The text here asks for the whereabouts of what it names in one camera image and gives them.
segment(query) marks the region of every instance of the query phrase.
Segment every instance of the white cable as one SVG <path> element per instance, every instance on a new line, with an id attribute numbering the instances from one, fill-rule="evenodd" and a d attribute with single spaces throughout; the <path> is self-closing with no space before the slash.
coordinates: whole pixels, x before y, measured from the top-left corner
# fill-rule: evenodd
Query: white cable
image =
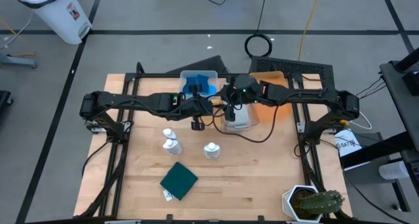
<path id="1" fill-rule="evenodd" d="M 359 125 L 358 123 L 356 123 L 356 122 L 353 122 L 353 121 L 349 121 L 349 123 L 352 123 L 353 125 L 355 125 L 355 126 L 359 126 L 360 128 L 364 128 L 364 129 L 366 129 L 366 130 L 371 130 L 371 129 L 373 129 L 373 126 L 371 125 L 371 123 L 369 122 L 369 120 L 367 119 L 367 117 L 360 111 L 359 112 L 359 114 L 365 119 L 365 121 L 367 121 L 367 123 L 368 123 L 368 127 L 366 127 L 366 126 L 362 126 L 362 125 Z"/>
<path id="2" fill-rule="evenodd" d="M 25 28 L 26 27 L 28 27 L 29 26 L 29 23 L 31 22 L 31 19 L 32 19 L 32 15 L 33 15 L 33 11 L 31 11 L 31 14 L 29 15 L 29 19 L 27 20 L 27 22 L 26 22 L 26 24 L 25 24 L 25 26 L 18 32 L 18 33 L 16 33 L 16 35 L 15 36 L 13 36 L 9 41 L 7 41 L 4 45 L 2 45 L 1 47 L 0 47 L 0 50 L 2 49 L 2 48 L 6 48 L 8 45 L 10 45 L 18 36 L 19 36 L 19 34 L 21 33 L 21 32 L 23 32 L 24 30 L 25 30 Z"/>

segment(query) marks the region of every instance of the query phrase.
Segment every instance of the potted cactus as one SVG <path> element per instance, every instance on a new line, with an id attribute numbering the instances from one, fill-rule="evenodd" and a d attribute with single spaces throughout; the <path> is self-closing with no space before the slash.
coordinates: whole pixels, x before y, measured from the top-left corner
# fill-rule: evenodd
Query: potted cactus
<path id="1" fill-rule="evenodd" d="M 295 221 L 318 223 L 322 214 L 337 212 L 344 198 L 337 191 L 318 192 L 309 185 L 296 185 L 282 195 L 282 209 Z"/>

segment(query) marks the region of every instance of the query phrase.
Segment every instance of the yellow cable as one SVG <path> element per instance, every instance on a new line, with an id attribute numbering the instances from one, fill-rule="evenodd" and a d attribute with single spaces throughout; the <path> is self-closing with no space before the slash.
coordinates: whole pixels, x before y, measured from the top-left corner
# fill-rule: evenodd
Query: yellow cable
<path id="1" fill-rule="evenodd" d="M 16 32 L 10 27 L 10 25 L 6 23 L 6 21 L 0 19 L 0 23 L 2 23 L 11 33 L 13 33 L 13 35 L 17 35 Z M 26 48 L 30 48 L 31 45 L 29 45 L 29 43 L 25 41 L 23 37 L 17 36 L 16 38 L 18 38 L 21 42 L 23 42 L 23 44 L 26 45 Z M 18 56 L 36 56 L 36 55 L 37 53 L 34 51 L 30 53 L 13 54 L 12 56 L 18 57 Z"/>
<path id="2" fill-rule="evenodd" d="M 317 7 L 318 2 L 319 2 L 319 0 L 314 1 L 313 9 L 312 9 L 312 12 L 310 13 L 310 17 L 308 18 L 306 28 L 304 29 L 304 32 L 302 33 L 301 42 L 300 42 L 300 51 L 299 51 L 299 61 L 301 59 L 302 43 L 304 42 L 304 36 L 306 35 L 308 26 L 310 25 L 310 22 L 312 21 L 313 13 L 314 13 L 314 11 Z"/>

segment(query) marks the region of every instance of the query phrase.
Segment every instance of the white pot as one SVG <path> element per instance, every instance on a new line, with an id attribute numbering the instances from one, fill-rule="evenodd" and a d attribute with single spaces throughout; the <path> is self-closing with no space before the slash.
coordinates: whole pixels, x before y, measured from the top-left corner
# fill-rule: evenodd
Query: white pot
<path id="1" fill-rule="evenodd" d="M 319 223 L 321 215 L 318 215 L 315 219 L 300 219 L 296 213 L 294 212 L 294 208 L 291 205 L 291 197 L 294 193 L 295 189 L 299 187 L 309 188 L 318 193 L 319 191 L 311 185 L 296 185 L 291 190 L 285 192 L 282 195 L 282 210 L 285 214 L 287 214 L 290 218 L 294 219 L 295 221 L 299 222 L 307 222 L 307 223 Z"/>

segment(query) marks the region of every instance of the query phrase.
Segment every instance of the trash can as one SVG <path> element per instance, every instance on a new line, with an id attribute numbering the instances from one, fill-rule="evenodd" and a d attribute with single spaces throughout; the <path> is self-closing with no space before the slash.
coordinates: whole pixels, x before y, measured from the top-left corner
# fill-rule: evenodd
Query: trash can
<path id="1" fill-rule="evenodd" d="M 92 28 L 77 0 L 18 0 L 50 26 L 66 43 L 79 44 Z"/>

